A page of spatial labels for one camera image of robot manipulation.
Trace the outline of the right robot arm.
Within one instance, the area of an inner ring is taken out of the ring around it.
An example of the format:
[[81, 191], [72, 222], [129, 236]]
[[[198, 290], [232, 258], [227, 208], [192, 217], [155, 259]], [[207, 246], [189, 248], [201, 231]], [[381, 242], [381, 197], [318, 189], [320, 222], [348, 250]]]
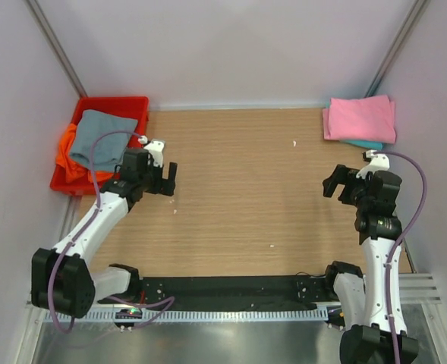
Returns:
[[323, 181], [323, 195], [356, 208], [355, 229], [367, 268], [334, 261], [326, 269], [323, 293], [339, 300], [345, 332], [339, 345], [342, 363], [412, 363], [419, 342], [408, 334], [402, 314], [398, 266], [402, 233], [394, 215], [401, 178], [389, 171], [362, 173], [337, 165]]

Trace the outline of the pink t shirt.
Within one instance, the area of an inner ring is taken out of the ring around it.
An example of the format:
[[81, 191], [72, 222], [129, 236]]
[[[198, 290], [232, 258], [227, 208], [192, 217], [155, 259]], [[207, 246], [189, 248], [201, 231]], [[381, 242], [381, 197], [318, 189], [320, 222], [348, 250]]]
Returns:
[[364, 99], [331, 98], [323, 109], [325, 140], [394, 144], [395, 102], [387, 95]]

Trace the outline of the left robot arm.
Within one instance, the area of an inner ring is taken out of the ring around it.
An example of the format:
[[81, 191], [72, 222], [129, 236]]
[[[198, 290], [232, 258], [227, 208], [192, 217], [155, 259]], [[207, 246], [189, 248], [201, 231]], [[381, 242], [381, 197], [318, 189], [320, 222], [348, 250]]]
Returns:
[[38, 249], [31, 261], [31, 303], [39, 308], [83, 318], [91, 306], [109, 297], [135, 302], [141, 294], [139, 271], [111, 264], [90, 273], [89, 265], [110, 231], [145, 193], [173, 196], [177, 164], [164, 175], [161, 140], [124, 152], [118, 176], [107, 180], [88, 213], [51, 249]]

